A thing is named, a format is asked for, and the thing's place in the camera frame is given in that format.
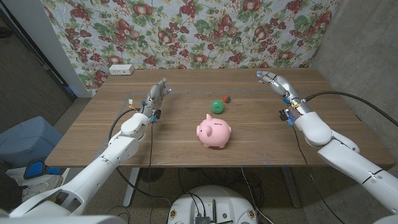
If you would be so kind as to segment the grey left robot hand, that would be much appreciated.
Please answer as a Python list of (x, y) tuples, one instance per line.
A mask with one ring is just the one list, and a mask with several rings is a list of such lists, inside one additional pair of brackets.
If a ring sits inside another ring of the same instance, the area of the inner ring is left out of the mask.
[(161, 81), (151, 87), (140, 112), (148, 118), (153, 117), (154, 111), (160, 109), (165, 96), (171, 91), (172, 89), (167, 86), (167, 79), (161, 79)]

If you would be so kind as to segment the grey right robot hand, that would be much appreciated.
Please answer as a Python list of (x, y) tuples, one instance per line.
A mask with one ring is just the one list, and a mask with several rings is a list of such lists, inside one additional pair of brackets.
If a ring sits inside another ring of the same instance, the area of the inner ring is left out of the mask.
[(259, 83), (269, 85), (287, 105), (286, 109), (279, 111), (282, 121), (288, 119), (295, 121), (299, 117), (312, 112), (309, 105), (299, 96), (297, 90), (283, 76), (268, 71), (257, 71), (256, 77), (258, 77)]

